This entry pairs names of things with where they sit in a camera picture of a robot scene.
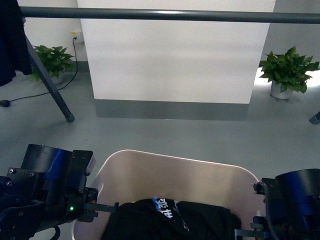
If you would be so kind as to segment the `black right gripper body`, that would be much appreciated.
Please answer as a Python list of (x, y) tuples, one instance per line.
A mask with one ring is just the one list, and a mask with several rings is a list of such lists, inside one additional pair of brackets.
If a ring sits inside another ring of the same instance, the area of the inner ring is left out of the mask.
[(255, 240), (268, 240), (269, 233), (267, 228), (267, 221), (263, 216), (254, 216), (250, 223), (251, 229), (255, 232)]

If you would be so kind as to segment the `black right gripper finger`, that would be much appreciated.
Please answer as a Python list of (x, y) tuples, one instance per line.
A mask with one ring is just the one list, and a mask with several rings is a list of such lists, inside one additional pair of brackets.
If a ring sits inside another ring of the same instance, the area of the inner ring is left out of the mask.
[(269, 233), (265, 231), (234, 229), (234, 239), (236, 240), (237, 237), (268, 239)]

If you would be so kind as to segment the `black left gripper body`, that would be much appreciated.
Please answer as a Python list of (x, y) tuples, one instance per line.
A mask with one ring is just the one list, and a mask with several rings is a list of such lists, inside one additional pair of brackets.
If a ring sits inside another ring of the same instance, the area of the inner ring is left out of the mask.
[(95, 203), (98, 198), (98, 189), (85, 187), (84, 192), (79, 192), (73, 188), (68, 188), (65, 193), (67, 223), (73, 220), (91, 223), (98, 216), (94, 210), (87, 210), (85, 204)]

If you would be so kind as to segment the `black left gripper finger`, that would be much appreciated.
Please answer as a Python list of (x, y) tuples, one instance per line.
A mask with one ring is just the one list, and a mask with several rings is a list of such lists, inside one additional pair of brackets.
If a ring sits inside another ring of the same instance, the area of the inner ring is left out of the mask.
[(119, 207), (119, 203), (115, 202), (113, 205), (99, 204), (99, 203), (85, 203), (84, 213), (90, 214), (94, 212), (107, 212), (116, 213)]

